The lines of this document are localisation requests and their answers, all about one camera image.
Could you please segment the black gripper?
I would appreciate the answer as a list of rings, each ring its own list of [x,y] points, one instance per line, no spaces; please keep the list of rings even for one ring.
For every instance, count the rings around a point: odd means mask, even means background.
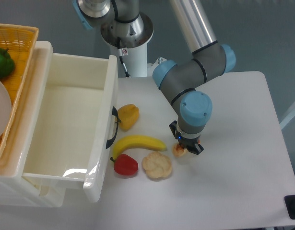
[[[174,138],[179,142],[179,144],[188,150],[188,152],[195,155],[199,155],[204,151],[203,146],[200,144],[201,132],[197,134],[185,133],[178,125],[177,121],[173,121],[169,128],[174,136]]]

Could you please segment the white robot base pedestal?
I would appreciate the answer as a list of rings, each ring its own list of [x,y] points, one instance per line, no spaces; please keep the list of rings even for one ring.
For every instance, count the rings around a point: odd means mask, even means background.
[[[147,61],[148,43],[153,37],[153,23],[140,12],[131,22],[113,20],[101,26],[101,35],[110,48],[110,54],[117,57],[118,76],[151,76],[156,64]]]

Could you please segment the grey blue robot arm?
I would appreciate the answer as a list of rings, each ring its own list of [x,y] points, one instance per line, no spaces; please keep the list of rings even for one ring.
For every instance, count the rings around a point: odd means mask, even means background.
[[[100,26],[103,40],[117,57],[120,77],[147,75],[153,23],[140,12],[137,0],[75,0],[72,4],[86,29]],[[196,88],[232,70],[236,57],[230,46],[218,43],[200,1],[172,0],[170,5],[192,59],[183,65],[157,61],[152,77],[177,114],[169,126],[174,138],[180,147],[200,154],[199,140],[212,114],[212,102]]]

